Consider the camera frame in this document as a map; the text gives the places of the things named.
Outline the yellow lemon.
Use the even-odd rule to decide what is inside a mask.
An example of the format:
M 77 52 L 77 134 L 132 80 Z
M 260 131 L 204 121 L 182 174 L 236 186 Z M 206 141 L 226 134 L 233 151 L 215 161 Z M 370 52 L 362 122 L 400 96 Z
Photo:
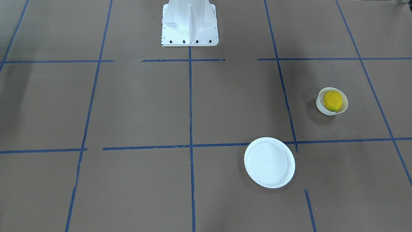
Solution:
M 338 91 L 328 91 L 324 94 L 323 102 L 325 109 L 336 112 L 342 107 L 343 98 Z

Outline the white round plate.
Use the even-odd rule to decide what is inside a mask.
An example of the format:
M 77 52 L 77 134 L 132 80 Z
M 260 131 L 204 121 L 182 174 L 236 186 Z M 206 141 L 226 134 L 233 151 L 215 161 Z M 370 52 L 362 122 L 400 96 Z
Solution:
M 243 158 L 249 177 L 264 188 L 286 186 L 295 174 L 293 153 L 286 144 L 275 138 L 258 138 L 246 148 Z

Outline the cream white bowl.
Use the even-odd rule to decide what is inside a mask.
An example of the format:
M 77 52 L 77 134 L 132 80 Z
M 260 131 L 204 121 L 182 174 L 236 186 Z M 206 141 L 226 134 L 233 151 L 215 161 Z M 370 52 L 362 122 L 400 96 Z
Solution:
M 341 96 L 343 98 L 343 104 L 342 104 L 342 107 L 340 108 L 340 110 L 338 110 L 336 112 L 331 112 L 331 111 L 328 111 L 327 109 L 325 109 L 324 102 L 323 102 L 323 97 L 324 97 L 325 93 L 327 93 L 328 91 L 338 91 L 341 94 Z M 348 108 L 348 100 L 346 98 L 346 95 L 342 91 L 340 91 L 336 88 L 323 88 L 319 92 L 315 103 L 316 103 L 316 106 L 317 106 L 318 110 L 321 113 L 323 113 L 325 115 L 328 115 L 328 116 L 334 116 L 334 115 L 343 113 Z

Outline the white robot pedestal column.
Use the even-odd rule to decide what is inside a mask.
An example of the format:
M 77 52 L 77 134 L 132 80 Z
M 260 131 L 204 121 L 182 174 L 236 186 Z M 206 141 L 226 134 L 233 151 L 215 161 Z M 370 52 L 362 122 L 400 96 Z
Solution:
M 217 46 L 217 12 L 208 0 L 170 0 L 162 8 L 161 45 Z

